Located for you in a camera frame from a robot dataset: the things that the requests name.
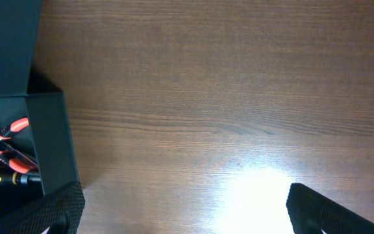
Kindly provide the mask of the yellow black screwdriver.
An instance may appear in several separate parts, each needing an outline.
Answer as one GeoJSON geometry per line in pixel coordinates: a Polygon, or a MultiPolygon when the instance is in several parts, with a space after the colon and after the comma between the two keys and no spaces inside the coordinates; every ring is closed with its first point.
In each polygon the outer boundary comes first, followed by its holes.
{"type": "Polygon", "coordinates": [[[0,167],[0,185],[27,186],[41,183],[38,173],[22,174],[9,168],[0,167]]]}

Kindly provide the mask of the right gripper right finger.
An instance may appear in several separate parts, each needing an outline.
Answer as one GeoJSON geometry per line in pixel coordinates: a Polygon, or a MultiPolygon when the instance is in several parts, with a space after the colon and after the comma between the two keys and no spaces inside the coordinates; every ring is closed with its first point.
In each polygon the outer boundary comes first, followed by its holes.
{"type": "Polygon", "coordinates": [[[286,201],[295,234],[374,234],[374,223],[301,183],[286,201]]]}

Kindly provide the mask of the dark green hinged box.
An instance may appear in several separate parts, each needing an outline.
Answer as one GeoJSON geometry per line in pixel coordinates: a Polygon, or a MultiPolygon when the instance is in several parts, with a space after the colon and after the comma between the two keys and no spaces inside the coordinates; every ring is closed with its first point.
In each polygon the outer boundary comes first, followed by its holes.
{"type": "Polygon", "coordinates": [[[42,177],[32,187],[0,185],[0,218],[79,178],[63,92],[32,63],[41,7],[0,0],[0,130],[29,119],[11,144],[36,161],[42,177]]]}

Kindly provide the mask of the orange black needle-nose pliers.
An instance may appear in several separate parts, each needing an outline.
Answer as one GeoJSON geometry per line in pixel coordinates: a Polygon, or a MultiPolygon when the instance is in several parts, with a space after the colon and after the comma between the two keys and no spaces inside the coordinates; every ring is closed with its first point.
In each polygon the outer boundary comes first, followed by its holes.
{"type": "Polygon", "coordinates": [[[20,118],[0,130],[0,161],[16,172],[37,172],[38,165],[26,153],[13,148],[10,141],[29,126],[27,117],[20,118]]]}

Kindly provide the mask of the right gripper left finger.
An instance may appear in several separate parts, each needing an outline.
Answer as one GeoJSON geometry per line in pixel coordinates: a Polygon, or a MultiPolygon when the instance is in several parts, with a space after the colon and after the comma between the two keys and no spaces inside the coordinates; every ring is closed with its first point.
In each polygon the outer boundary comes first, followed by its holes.
{"type": "Polygon", "coordinates": [[[0,218],[0,233],[76,234],[84,207],[81,183],[71,182],[0,218]]]}

